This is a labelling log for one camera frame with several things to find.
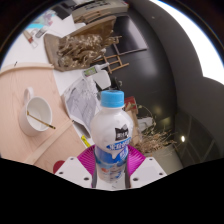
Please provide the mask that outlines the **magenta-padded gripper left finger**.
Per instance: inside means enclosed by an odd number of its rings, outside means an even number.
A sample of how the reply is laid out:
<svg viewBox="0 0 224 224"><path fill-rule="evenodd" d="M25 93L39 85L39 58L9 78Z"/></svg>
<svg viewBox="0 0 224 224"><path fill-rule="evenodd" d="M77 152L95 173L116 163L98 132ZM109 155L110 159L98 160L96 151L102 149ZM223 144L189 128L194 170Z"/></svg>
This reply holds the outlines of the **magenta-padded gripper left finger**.
<svg viewBox="0 0 224 224"><path fill-rule="evenodd" d="M95 172L94 147L85 149L77 157L58 161L54 165L54 174L84 188L91 188Z"/></svg>

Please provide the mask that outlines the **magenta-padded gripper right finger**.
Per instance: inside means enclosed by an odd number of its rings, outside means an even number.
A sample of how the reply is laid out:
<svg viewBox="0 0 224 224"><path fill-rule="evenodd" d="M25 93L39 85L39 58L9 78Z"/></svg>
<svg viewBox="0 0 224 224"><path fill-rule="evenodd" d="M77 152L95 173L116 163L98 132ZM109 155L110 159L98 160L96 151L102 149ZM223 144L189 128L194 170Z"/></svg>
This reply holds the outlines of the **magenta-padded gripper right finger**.
<svg viewBox="0 0 224 224"><path fill-rule="evenodd" d="M128 147L127 172L131 188L140 188L166 176L154 157L145 157L132 146Z"/></svg>

